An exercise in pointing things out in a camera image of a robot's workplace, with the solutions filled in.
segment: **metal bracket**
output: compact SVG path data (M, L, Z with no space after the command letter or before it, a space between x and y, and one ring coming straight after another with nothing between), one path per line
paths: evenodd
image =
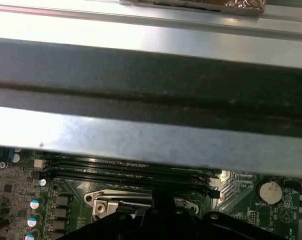
M151 207L151 204L142 204L132 202L132 200L152 200L152 195L148 193L139 193L131 191L120 191L105 189L101 191L94 191L84 195L84 202L92 207L92 216L95 219L104 218L116 212L119 204L126 206L137 207L135 215L143 215L145 210ZM199 207L181 197L174 198L175 206L177 208L187 209L190 214L194 215L199 212Z

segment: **foil packaging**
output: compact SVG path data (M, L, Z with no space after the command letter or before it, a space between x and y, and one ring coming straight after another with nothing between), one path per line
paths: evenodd
M265 11L265 0L123 0L134 5L182 7L212 12L258 16Z

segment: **motherboard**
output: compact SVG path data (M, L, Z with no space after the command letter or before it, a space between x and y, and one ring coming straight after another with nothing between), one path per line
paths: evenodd
M297 179L0 147L0 240L56 240L113 212L136 217L154 189L201 218L218 211L298 239Z

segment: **white connector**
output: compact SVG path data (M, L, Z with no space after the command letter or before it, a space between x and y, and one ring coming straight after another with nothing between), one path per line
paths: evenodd
M47 166L47 161L43 159L35 159L33 167L35 169L44 169Z
M210 177L209 178L209 185L211 187L218 188L218 187L221 186L221 179L220 178L215 178L215 177Z

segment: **green circuit board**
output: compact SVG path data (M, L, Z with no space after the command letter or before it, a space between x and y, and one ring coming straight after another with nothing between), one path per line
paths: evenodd
M219 211L286 239L298 239L299 193L282 187L281 200L267 204L257 192L263 181L295 179L6 148L0 148L2 163L5 167L0 167L0 221L10 219L10 225L0 230L0 240L24 240L35 230L40 239L56 240L93 221L93 209L84 201L85 194L105 189L151 193L152 186L159 183L181 186L176 189L176 196L196 204L200 218L207 212ZM97 171L104 165L108 165L107 171ZM204 177L198 180L197 176L219 178L220 186L215 190L220 192L220 198L199 192L206 183ZM114 181L118 178L129 179L129 183ZM44 203L37 209L30 208L30 202L39 197ZM42 219L30 227L28 220L36 214Z

